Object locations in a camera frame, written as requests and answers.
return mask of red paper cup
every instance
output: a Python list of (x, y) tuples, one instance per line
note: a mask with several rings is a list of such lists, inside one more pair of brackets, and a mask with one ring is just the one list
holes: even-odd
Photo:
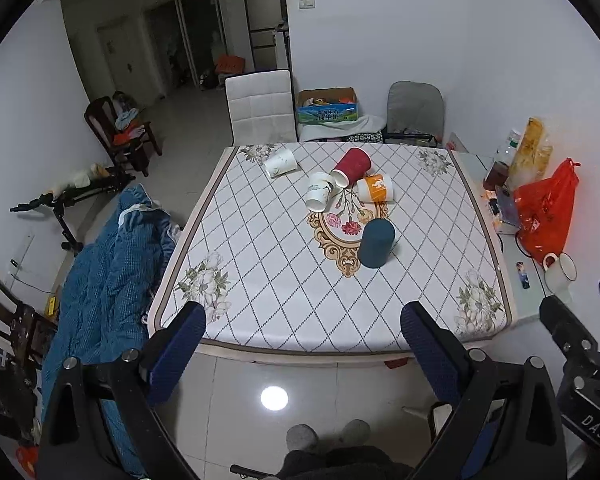
[(361, 148), (351, 148), (331, 171), (339, 187), (349, 187), (359, 181), (371, 169), (371, 159)]

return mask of black pants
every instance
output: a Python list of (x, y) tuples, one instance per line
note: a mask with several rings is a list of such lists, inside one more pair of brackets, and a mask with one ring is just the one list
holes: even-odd
[(334, 449), (326, 455), (306, 451), (291, 451), (285, 456), (282, 469), (276, 475), (280, 480), (298, 479), (355, 479), (387, 478), (404, 479), (413, 469), (405, 464), (392, 462), (377, 447), (360, 446)]

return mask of person's feet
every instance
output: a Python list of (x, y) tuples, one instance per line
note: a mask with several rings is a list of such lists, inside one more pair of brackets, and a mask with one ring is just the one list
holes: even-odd
[(318, 447), (318, 435), (306, 424), (298, 424), (286, 432), (286, 448), (289, 451), (313, 452)]
[(338, 444), (342, 447), (364, 446), (371, 436), (371, 427), (364, 421), (356, 418), (342, 429)]

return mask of light switch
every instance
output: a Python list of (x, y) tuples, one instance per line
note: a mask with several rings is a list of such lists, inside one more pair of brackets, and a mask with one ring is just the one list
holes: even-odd
[(298, 0), (300, 9), (315, 9), (315, 0)]

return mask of blue cylinder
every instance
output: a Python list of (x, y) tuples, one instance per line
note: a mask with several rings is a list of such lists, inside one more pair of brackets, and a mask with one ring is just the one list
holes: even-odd
[(358, 249), (360, 263), (369, 269), (382, 267), (394, 246), (394, 225), (384, 218), (376, 218), (365, 226)]

